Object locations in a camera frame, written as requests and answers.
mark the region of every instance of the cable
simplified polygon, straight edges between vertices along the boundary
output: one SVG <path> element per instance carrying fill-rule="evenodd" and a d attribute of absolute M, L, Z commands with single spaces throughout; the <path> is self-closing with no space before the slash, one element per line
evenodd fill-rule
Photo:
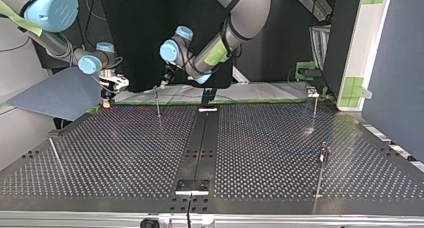
<path fill-rule="evenodd" d="M 103 18 L 103 17 L 101 17 L 101 16 L 99 16 L 99 15 L 96 15 L 96 13 L 94 13 L 94 12 L 92 11 L 92 6 L 94 6 L 94 3 L 92 3 L 92 4 L 91 4 L 91 6 L 90 6 L 90 4 L 88 4 L 88 0 L 85 0 L 85 4 L 87 5 L 87 10 L 89 10 L 89 11 L 90 11 L 90 13 L 91 13 L 91 15 L 92 15 L 92 16 L 96 17 L 97 19 L 100 19 L 100 20 L 106 21 L 106 18 Z"/>
<path fill-rule="evenodd" d="M 28 37 L 28 38 L 27 38 L 27 40 L 25 41 L 25 43 L 23 43 L 22 45 L 19 45 L 19 46 L 16 46 L 16 47 L 10 48 L 10 49 L 0 50 L 0 53 L 1 53 L 1 52 L 7 52 L 7 51 L 14 51 L 14 50 L 17 50 L 17 49 L 19 49 L 19 48 L 22 48 L 22 47 L 26 46 L 26 45 L 29 43 L 29 41 L 30 41 L 30 40 L 31 40 L 31 39 Z"/>
<path fill-rule="evenodd" d="M 91 20 L 91 16 L 93 15 L 92 14 L 92 12 L 93 12 L 93 8 L 94 8 L 94 1 L 95 0 L 91 0 L 91 7 L 90 7 L 90 9 L 88 10 L 88 18 L 87 18 L 87 23 L 85 24 L 85 29 L 84 29 L 84 37 L 85 37 L 85 40 L 88 42 L 88 44 L 90 44 L 93 48 L 96 48 L 94 45 L 93 45 L 93 43 L 90 41 L 90 39 L 88 39 L 88 36 L 87 36 L 87 33 L 88 33 L 88 27 L 89 27 L 89 25 L 90 25 L 90 20 Z"/>
<path fill-rule="evenodd" d="M 314 0 L 314 2 L 313 2 L 313 4 L 312 4 L 312 15 L 311 15 L 311 30 L 312 30 L 312 28 L 314 27 L 314 18 L 315 18 L 315 7 L 316 7 L 316 4 L 317 4 L 317 0 Z M 313 52 L 314 52 L 314 55 L 315 55 L 315 57 L 316 57 L 316 59 L 318 59 L 318 54 L 317 54 L 317 51 L 316 51 L 316 44 L 315 44 L 315 39 L 313 38 L 313 35 L 311 34 L 311 44 L 312 44 L 312 50 L 313 50 Z M 337 95 L 336 95 L 336 93 L 335 92 L 333 92 L 332 90 L 331 90 L 331 88 L 330 88 L 330 86 L 328 85 L 328 82 L 327 82 L 327 80 L 325 79 L 325 76 L 324 76 L 324 72 L 322 71 L 322 67 L 320 67 L 320 65 L 319 65 L 319 63 L 317 62 L 317 67 L 318 67 L 318 70 L 320 71 L 320 73 L 321 73 L 321 77 L 322 77 L 322 79 L 324 80 L 324 83 L 325 83 L 325 85 L 328 87 L 328 90 L 333 94 L 333 96 L 336 98 L 336 100 L 338 100 L 338 98 L 337 98 Z"/>
<path fill-rule="evenodd" d="M 79 15 L 77 16 L 77 24 L 78 24 L 78 30 L 80 33 L 82 48 L 85 50 L 85 47 L 87 46 L 85 44 L 84 33 L 82 32 L 82 26 L 81 26 L 81 21 L 79 19 Z"/>

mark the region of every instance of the metal plate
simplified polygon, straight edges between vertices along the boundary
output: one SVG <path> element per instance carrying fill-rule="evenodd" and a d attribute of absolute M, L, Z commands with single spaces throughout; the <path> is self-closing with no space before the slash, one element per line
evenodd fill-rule
<path fill-rule="evenodd" d="M 55 139 L 61 159 L 47 142 L 0 172 L 0 210 L 424 216 L 424 174 L 333 106 L 320 104 L 316 119 L 308 103 L 218 110 L 91 116 Z M 210 181 L 209 196 L 175 196 L 192 177 Z"/>
<path fill-rule="evenodd" d="M 153 106 L 102 110 L 54 140 L 61 159 L 51 147 L 22 159 L 3 176 L 0 194 L 46 202 L 138 201 L 140 207 L 150 200 L 159 207 L 174 191 L 195 118 L 195 107 L 165 107 L 160 118 Z"/>
<path fill-rule="evenodd" d="M 312 112 L 221 106 L 209 212 L 424 215 L 423 173 L 352 117 L 323 104 L 316 119 Z M 331 155 L 316 199 L 322 142 Z"/>

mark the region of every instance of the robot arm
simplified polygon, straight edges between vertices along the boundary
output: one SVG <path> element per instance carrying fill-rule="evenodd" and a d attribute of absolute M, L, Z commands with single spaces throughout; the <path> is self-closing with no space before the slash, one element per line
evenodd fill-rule
<path fill-rule="evenodd" d="M 41 36 L 20 28 L 26 35 L 43 46 L 47 53 L 58 60 L 78 65 L 87 75 L 99 74 L 104 106 L 117 93 L 129 85 L 129 81 L 116 74 L 122 61 L 117 58 L 113 44 L 101 42 L 96 51 L 75 48 L 61 32 L 67 30 L 77 19 L 78 0 L 2 0 L 19 16 L 37 23 L 43 29 Z"/>
<path fill-rule="evenodd" d="M 173 78 L 176 68 L 183 69 L 189 79 L 205 83 L 212 69 L 225 62 L 240 44 L 253 39 L 268 19 L 271 0 L 218 0 L 230 11 L 230 16 L 221 24 L 220 32 L 196 56 L 190 49 L 193 32 L 180 26 L 175 35 L 160 48 L 162 59 L 167 62 L 163 85 Z"/>

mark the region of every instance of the gray panel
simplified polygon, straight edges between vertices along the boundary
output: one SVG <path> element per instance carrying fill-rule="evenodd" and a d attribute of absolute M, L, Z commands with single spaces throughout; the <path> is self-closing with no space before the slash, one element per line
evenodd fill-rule
<path fill-rule="evenodd" d="M 102 102 L 101 89 L 101 85 L 91 76 L 83 74 L 76 67 L 70 67 L 25 90 L 7 103 L 24 110 L 73 121 Z"/>
<path fill-rule="evenodd" d="M 333 24 L 324 64 L 330 89 L 339 94 L 361 0 L 336 0 Z"/>
<path fill-rule="evenodd" d="M 422 0 L 391 0 L 363 117 L 424 161 L 424 19 Z"/>

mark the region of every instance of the black cable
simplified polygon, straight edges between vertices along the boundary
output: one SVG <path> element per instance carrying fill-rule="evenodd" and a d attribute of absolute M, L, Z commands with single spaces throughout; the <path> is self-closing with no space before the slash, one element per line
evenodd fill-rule
<path fill-rule="evenodd" d="M 19 45 L 19 46 L 10 48 L 10 49 L 0 50 L 0 52 L 13 51 L 13 50 L 17 50 L 19 48 L 22 48 L 22 47 L 26 46 L 29 43 L 29 40 L 31 40 L 31 39 L 28 37 L 27 40 L 25 41 L 25 43 L 23 43 L 22 45 Z"/>
<path fill-rule="evenodd" d="M 79 33 L 80 33 L 81 44 L 83 45 L 84 50 L 85 50 L 85 48 L 87 46 L 86 46 L 85 39 L 84 39 L 84 33 L 82 32 L 82 26 L 81 26 L 81 21 L 79 19 L 79 15 L 77 16 L 77 24 L 78 24 L 78 30 L 79 30 Z"/>
<path fill-rule="evenodd" d="M 193 196 L 190 197 L 190 202 L 188 203 L 188 209 L 187 209 L 187 227 L 191 228 L 191 219 L 190 219 L 190 209 L 191 209 L 191 198 Z"/>
<path fill-rule="evenodd" d="M 312 30 L 312 28 L 314 27 L 314 20 L 315 20 L 315 7 L 316 7 L 316 4 L 317 4 L 317 1 L 318 1 L 318 0 L 314 0 L 314 2 L 313 2 L 313 4 L 312 4 L 311 30 Z M 314 39 L 314 37 L 313 37 L 312 32 L 311 32 L 311 44 L 312 44 L 312 50 L 313 50 L 313 52 L 314 52 L 314 55 L 315 55 L 316 59 L 318 60 L 318 54 L 317 54 L 317 51 L 316 51 L 315 39 Z M 325 79 L 325 76 L 324 76 L 324 72 L 322 71 L 322 69 L 321 69 L 321 67 L 320 67 L 320 65 L 319 65 L 319 63 L 318 63 L 318 62 L 317 62 L 317 67 L 318 67 L 318 70 L 319 70 L 319 71 L 320 71 L 320 73 L 321 73 L 321 77 L 322 77 L 322 79 L 324 80 L 325 85 L 328 87 L 328 90 L 329 90 L 329 91 L 330 91 L 330 92 L 334 95 L 334 97 L 336 98 L 336 100 L 338 100 L 336 93 L 335 93 L 335 92 L 333 92 L 333 91 L 331 90 L 330 86 L 328 85 L 328 82 L 327 82 L 327 80 Z"/>
<path fill-rule="evenodd" d="M 92 17 L 92 14 L 93 14 L 94 1 L 95 1 L 95 0 L 91 0 L 90 10 L 88 11 L 87 23 L 85 24 L 85 29 L 84 29 L 84 37 L 85 37 L 85 40 L 88 42 L 88 44 L 90 44 L 93 48 L 96 48 L 96 47 L 93 45 L 93 43 L 90 41 L 90 39 L 88 39 L 88 36 L 87 36 L 87 33 L 88 33 L 88 27 L 89 27 L 89 25 L 90 25 L 91 17 Z"/>

